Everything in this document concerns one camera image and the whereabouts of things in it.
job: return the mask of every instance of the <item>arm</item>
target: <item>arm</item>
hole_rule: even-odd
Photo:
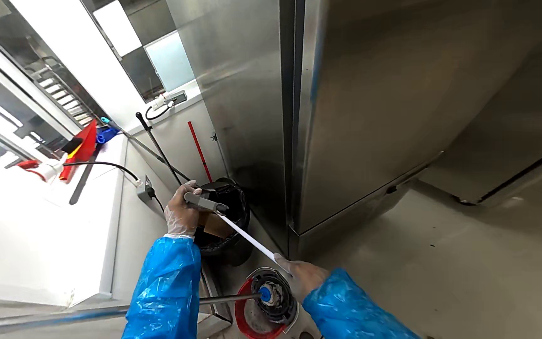
[[[200,249],[193,235],[198,211],[183,199],[186,192],[202,192],[192,187],[195,183],[181,185],[164,209],[168,233],[154,242],[143,262],[123,339],[196,338]]]
[[[302,307],[326,339],[419,339],[393,315],[382,310],[341,268],[329,274],[304,261],[275,261],[297,281],[292,291],[306,296]]]
[[[327,339],[419,338],[394,315],[375,304],[340,268],[321,287],[312,290],[302,306]]]

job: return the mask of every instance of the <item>stainless steel cabinet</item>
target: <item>stainless steel cabinet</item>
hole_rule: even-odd
[[[542,44],[422,180],[470,203],[498,202],[542,175]]]
[[[292,257],[394,206],[542,43],[542,0],[167,4],[231,175]]]

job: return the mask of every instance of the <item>window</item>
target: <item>window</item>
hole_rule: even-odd
[[[194,80],[166,0],[84,1],[148,102]]]
[[[177,31],[148,44],[145,48],[156,74],[168,92],[195,79]]]

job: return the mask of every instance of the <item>red broom handle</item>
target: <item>red broom handle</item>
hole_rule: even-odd
[[[210,172],[208,171],[208,166],[206,165],[206,160],[204,160],[204,154],[202,154],[200,143],[198,142],[198,138],[196,137],[196,132],[194,132],[194,127],[192,126],[192,122],[188,121],[187,124],[190,126],[190,130],[192,131],[192,136],[194,137],[194,143],[196,143],[196,147],[198,148],[198,153],[200,153],[200,159],[202,159],[202,165],[204,165],[204,170],[206,171],[208,180],[210,182],[213,182],[213,178],[210,176]]]

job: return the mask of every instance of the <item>gloved hand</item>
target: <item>gloved hand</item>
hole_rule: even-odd
[[[196,233],[199,218],[198,210],[189,207],[183,198],[187,192],[196,195],[202,193],[201,188],[193,188],[195,185],[196,181],[191,180],[179,186],[175,195],[164,208],[164,218],[168,227],[167,236],[178,238],[180,236],[194,236]]]
[[[313,289],[321,287],[323,282],[329,277],[329,272],[317,267],[310,262],[305,261],[289,261],[281,254],[274,254],[275,262],[286,272],[292,275],[292,279],[288,279],[290,289],[294,297],[302,303]]]

